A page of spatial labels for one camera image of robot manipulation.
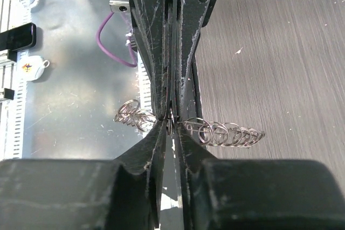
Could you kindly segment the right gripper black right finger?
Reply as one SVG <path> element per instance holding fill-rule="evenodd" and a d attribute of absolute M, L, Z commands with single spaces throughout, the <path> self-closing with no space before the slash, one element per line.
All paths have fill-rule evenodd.
<path fill-rule="evenodd" d="M 344 196 L 314 160 L 218 159 L 178 124 L 185 229 L 344 229 Z"/>

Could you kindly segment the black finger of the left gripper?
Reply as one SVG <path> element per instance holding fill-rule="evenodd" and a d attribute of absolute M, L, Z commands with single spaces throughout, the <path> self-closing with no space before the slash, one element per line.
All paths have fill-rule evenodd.
<path fill-rule="evenodd" d="M 211 0 L 178 0 L 176 46 L 176 115 L 187 114 L 186 100 L 191 62 Z"/>
<path fill-rule="evenodd" d="M 166 46 L 167 0 L 129 0 L 134 37 L 149 72 L 154 114 L 167 118 L 168 58 Z"/>

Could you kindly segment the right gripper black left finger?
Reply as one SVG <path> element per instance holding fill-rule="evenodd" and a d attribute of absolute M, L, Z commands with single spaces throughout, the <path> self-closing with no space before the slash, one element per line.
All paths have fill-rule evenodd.
<path fill-rule="evenodd" d="M 114 160 L 2 161 L 1 229 L 156 228 L 166 126 Z"/>

